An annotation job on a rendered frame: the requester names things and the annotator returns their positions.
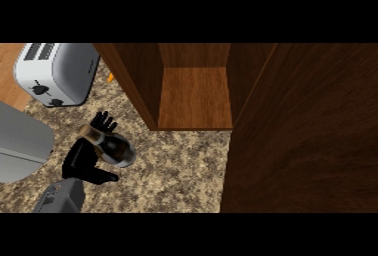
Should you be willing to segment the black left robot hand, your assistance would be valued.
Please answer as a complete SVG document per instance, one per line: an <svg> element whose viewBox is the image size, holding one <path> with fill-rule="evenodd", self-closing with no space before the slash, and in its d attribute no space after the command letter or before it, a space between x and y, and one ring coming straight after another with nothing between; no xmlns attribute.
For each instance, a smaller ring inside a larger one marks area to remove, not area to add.
<svg viewBox="0 0 378 256"><path fill-rule="evenodd" d="M107 112L98 112L89 122L89 125L101 132L112 132L116 127L113 118ZM116 182L117 176L95 167L98 157L94 152L92 144L79 138L67 152L61 164L61 178L78 178L94 185L104 182Z"/></svg>

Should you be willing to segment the dark wine bottle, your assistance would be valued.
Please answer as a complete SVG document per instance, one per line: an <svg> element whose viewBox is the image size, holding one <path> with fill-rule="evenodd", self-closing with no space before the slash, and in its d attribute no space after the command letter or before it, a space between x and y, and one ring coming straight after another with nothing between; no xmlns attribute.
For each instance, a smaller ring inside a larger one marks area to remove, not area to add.
<svg viewBox="0 0 378 256"><path fill-rule="evenodd" d="M79 136L91 143L98 158L119 168L135 160L135 150L126 139L116 133L101 132L88 124L78 129Z"/></svg>

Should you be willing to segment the brown wooden cabinet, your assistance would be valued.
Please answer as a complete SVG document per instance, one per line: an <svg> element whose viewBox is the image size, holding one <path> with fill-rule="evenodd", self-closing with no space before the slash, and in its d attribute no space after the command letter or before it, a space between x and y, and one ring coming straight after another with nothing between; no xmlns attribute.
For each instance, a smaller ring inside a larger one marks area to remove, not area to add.
<svg viewBox="0 0 378 256"><path fill-rule="evenodd" d="M94 48L151 131L233 128L272 44L97 43Z"/></svg>

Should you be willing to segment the brown wooden cabinet door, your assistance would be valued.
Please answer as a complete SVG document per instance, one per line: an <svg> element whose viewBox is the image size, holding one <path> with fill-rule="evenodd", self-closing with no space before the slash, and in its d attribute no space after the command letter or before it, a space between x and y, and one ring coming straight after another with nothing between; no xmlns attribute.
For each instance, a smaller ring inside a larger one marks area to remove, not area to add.
<svg viewBox="0 0 378 256"><path fill-rule="evenodd" d="M224 212L378 212L378 44L278 44L230 135Z"/></svg>

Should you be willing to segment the silver toaster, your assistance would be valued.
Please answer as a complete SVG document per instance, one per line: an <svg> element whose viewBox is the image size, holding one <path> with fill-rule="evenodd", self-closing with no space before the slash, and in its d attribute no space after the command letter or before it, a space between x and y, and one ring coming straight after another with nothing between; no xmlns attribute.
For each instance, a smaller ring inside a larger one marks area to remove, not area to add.
<svg viewBox="0 0 378 256"><path fill-rule="evenodd" d="M98 59L89 43L26 43L14 62L14 81L45 107L79 106Z"/></svg>

